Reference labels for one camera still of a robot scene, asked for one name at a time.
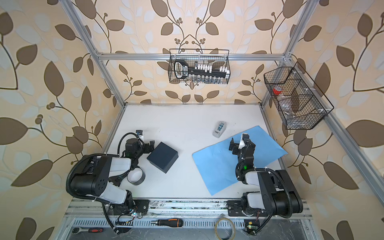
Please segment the dark navy gift box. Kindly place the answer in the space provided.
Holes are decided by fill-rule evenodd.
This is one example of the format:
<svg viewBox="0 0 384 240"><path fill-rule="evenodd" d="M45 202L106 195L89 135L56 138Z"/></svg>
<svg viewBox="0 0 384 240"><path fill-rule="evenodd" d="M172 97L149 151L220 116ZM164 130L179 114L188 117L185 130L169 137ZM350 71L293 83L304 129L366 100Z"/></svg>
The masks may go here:
<svg viewBox="0 0 384 240"><path fill-rule="evenodd" d="M160 142L155 149L148 155L147 160L163 173L167 173L179 155L176 150Z"/></svg>

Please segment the light blue wrapping paper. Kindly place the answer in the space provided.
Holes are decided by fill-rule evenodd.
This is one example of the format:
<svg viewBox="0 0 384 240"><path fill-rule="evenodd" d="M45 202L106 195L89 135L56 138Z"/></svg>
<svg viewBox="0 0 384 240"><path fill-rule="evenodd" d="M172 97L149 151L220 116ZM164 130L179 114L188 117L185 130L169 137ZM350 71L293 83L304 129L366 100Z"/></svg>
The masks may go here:
<svg viewBox="0 0 384 240"><path fill-rule="evenodd" d="M244 132L256 144L254 152L254 166L264 168L287 152L274 141L261 127L255 126ZM194 162L202 179L213 196L225 188L238 182L235 167L238 157L229 150L230 141L240 142L242 134L238 133L215 145L206 147L192 154Z"/></svg>

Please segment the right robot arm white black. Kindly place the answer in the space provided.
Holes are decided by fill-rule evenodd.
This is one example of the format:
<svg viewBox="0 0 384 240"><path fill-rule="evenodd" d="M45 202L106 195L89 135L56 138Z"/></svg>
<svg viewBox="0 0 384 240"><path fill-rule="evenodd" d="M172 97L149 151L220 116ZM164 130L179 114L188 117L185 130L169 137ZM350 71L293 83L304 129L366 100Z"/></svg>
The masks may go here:
<svg viewBox="0 0 384 240"><path fill-rule="evenodd" d="M235 168L236 178L245 185L259 187L257 192L243 193L240 200L240 212L244 216L253 216L263 211L268 216L290 218L301 213L303 201L298 194L286 170L272 170L254 166L256 145L249 135L242 134L239 143L231 139L229 150L238 157Z"/></svg>

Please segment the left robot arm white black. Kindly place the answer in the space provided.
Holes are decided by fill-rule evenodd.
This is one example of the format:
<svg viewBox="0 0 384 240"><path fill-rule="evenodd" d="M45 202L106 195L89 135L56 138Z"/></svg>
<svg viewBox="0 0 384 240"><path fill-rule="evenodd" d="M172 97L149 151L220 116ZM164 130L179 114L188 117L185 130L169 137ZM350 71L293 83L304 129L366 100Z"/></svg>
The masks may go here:
<svg viewBox="0 0 384 240"><path fill-rule="evenodd" d="M143 132L127 133L131 136L125 150L117 154L85 155L69 172L66 191L72 197L102 203L112 207L114 214L144 215L149 208L148 200L135 201L132 192L121 188L123 180L138 186L145 180L145 172L139 167L139 158L155 149L155 141L144 143Z"/></svg>

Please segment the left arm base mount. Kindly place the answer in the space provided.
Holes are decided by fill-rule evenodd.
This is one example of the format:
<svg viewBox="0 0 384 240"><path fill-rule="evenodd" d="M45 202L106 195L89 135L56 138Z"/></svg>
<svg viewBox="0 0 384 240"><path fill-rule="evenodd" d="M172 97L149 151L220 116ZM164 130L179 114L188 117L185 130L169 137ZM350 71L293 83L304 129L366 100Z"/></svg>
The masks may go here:
<svg viewBox="0 0 384 240"><path fill-rule="evenodd" d="M147 199L133 199L132 201L128 201L121 205L111 204L110 209L115 216L131 216L132 214L139 214L140 216L144 216L149 210L149 204L150 200Z"/></svg>

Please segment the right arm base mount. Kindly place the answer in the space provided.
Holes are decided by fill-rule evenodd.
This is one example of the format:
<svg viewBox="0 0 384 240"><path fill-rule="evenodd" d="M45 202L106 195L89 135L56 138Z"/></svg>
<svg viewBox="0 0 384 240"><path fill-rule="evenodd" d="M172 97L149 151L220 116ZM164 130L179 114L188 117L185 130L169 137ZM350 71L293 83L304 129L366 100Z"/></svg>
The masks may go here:
<svg viewBox="0 0 384 240"><path fill-rule="evenodd" d="M262 209L248 208L240 200L227 201L226 208L230 217L267 217L268 214Z"/></svg>

